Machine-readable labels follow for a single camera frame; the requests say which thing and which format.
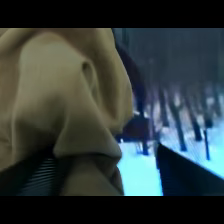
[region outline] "person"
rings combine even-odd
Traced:
[[[109,28],[0,28],[0,172],[37,151],[72,161],[60,195],[121,196],[114,136],[132,88]]]

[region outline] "brown fabric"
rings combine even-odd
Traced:
[[[113,135],[131,117],[111,29],[10,28],[1,36],[0,171],[54,145],[58,158],[74,158],[62,195],[121,195]]]

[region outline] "black bar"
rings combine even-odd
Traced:
[[[209,153],[209,146],[208,146],[208,134],[207,130],[204,130],[204,136],[205,136],[205,152],[206,152],[206,159],[210,160],[210,153]]]

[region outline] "brown jacket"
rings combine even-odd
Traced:
[[[122,195],[113,135],[131,117],[111,29],[10,28],[1,36],[0,171],[54,145],[58,158],[74,158],[61,195]]]

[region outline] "jacket sleeve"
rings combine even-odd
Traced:
[[[119,146],[105,126],[91,61],[52,32],[27,42],[13,111],[14,162],[54,148],[72,167],[62,195],[122,195]]]

